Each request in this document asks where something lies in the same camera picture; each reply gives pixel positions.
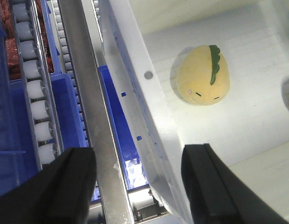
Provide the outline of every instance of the blue plastic crate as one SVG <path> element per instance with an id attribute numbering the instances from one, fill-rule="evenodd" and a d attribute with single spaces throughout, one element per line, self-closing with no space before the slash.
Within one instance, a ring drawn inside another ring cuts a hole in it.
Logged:
<path id="1" fill-rule="evenodd" d="M 57 51 L 56 45 L 55 45 L 55 38 L 53 35 L 52 31 L 52 24 L 50 21 L 49 14 L 50 9 L 48 7 L 48 4 L 46 0 L 40 0 L 41 7 L 42 7 L 42 12 L 43 12 L 43 20 L 45 24 L 45 29 L 46 29 L 46 34 L 47 34 L 47 39 L 48 39 L 48 45 L 49 45 L 49 51 L 52 59 L 52 64 L 54 68 L 54 72 L 52 74 L 60 74 L 62 72 L 61 69 L 61 63 L 59 60 L 59 52 Z"/>
<path id="2" fill-rule="evenodd" d="M 124 112 L 118 99 L 116 89 L 112 82 L 106 65 L 99 67 L 103 77 L 104 91 L 107 95 L 107 107 L 110 112 L 113 132 L 121 155 L 124 176 L 128 190 L 144 186 L 148 183 L 139 155 L 134 145 Z"/>
<path id="3" fill-rule="evenodd" d="M 51 83 L 65 149 L 86 147 L 83 124 L 78 113 L 75 91 L 70 76 L 67 74 L 52 75 Z M 14 107 L 17 108 L 18 129 L 21 130 L 21 148 L 26 149 L 26 153 L 23 155 L 24 164 L 26 173 L 30 178 L 37 173 L 37 167 L 22 81 L 13 81 L 11 86 Z"/>
<path id="4" fill-rule="evenodd" d="M 0 195 L 26 180 L 0 24 Z"/>

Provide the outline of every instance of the white bin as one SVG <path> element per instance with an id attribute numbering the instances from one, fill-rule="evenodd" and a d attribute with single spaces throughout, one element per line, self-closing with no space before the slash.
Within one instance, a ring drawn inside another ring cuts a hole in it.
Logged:
<path id="1" fill-rule="evenodd" d="M 185 144 L 210 143 L 229 166 L 289 147 L 289 0 L 130 2 L 99 1 L 106 62 L 155 196 L 191 223 Z M 175 77 L 193 48 L 212 44 L 227 61 L 230 91 L 217 104 L 191 105 Z M 273 208 L 289 221 L 289 210 Z"/>

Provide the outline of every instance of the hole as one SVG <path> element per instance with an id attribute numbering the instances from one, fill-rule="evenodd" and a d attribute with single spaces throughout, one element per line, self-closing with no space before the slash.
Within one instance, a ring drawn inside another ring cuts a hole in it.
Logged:
<path id="1" fill-rule="evenodd" d="M 146 79 L 151 79 L 151 78 L 153 78 L 153 73 L 151 73 L 150 71 L 147 71 L 147 72 L 144 74 L 144 77 L 145 77 Z"/>

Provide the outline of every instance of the metal rail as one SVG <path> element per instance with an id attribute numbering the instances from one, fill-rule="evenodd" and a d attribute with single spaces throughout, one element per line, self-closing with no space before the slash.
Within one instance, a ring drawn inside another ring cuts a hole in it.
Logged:
<path id="1" fill-rule="evenodd" d="M 132 224 L 133 214 L 82 3 L 77 0 L 60 0 L 59 7 L 80 92 L 89 142 L 96 154 L 97 180 L 106 223 Z"/>

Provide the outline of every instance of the red item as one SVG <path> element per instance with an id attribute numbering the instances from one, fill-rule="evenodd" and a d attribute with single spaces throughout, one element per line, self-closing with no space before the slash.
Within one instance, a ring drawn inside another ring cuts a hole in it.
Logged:
<path id="1" fill-rule="evenodd" d="M 53 73 L 54 68 L 53 68 L 52 59 L 50 56 L 49 44 L 48 44 L 45 24 L 43 20 L 41 3 L 40 3 L 40 0 L 35 0 L 35 1 L 36 1 L 36 6 L 37 6 L 39 24 L 41 28 L 42 41 L 43 41 L 46 60 L 48 64 L 48 71 L 49 73 Z M 10 79 L 11 80 L 19 79 L 21 78 L 20 67 L 19 67 L 19 57 L 18 57 L 17 47 L 15 43 L 14 28 L 13 28 L 12 17 L 11 17 L 11 12 L 10 12 L 9 0 L 0 0 L 0 15 L 1 15 L 2 27 L 7 34 L 7 37 L 5 38 L 5 43 L 6 43 L 7 62 L 8 62 L 8 67 L 9 67 Z"/>

